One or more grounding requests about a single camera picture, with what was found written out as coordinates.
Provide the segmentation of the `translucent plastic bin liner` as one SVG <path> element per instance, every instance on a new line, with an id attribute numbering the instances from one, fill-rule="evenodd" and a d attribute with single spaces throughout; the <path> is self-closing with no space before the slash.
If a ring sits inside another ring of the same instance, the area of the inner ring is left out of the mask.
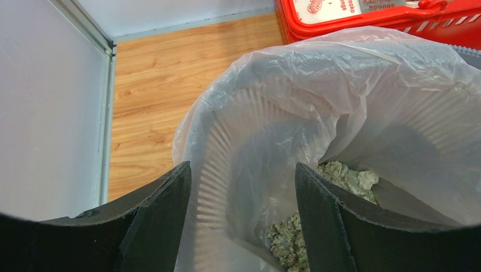
<path id="1" fill-rule="evenodd" d="M 480 53 L 360 27 L 245 54 L 180 123 L 192 189 L 176 271 L 480 270 Z"/>

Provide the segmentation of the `grey mesh trash bin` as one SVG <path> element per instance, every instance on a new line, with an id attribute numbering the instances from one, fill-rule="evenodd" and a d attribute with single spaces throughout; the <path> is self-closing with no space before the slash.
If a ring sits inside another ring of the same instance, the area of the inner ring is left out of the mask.
<path id="1" fill-rule="evenodd" d="M 381 177 L 384 208 L 480 221 L 480 53 L 429 44 L 278 46 L 235 61 L 175 139 L 192 166 L 189 211 L 253 241 L 297 208 L 294 168 L 338 160 Z"/>

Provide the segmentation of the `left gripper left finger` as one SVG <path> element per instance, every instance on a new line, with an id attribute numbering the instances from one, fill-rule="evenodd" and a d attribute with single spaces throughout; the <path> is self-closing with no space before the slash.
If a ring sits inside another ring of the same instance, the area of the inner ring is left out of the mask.
<path id="1" fill-rule="evenodd" d="M 191 193 L 184 161 L 74 218 L 1 215 L 2 271 L 173 271 Z"/>

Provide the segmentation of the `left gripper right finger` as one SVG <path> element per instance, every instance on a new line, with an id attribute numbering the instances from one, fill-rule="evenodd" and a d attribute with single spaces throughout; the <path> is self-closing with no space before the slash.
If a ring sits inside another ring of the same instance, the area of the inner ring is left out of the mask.
<path id="1" fill-rule="evenodd" d="M 297 163 L 311 271 L 479 271 L 480 226 L 452 227 L 384 209 Z"/>

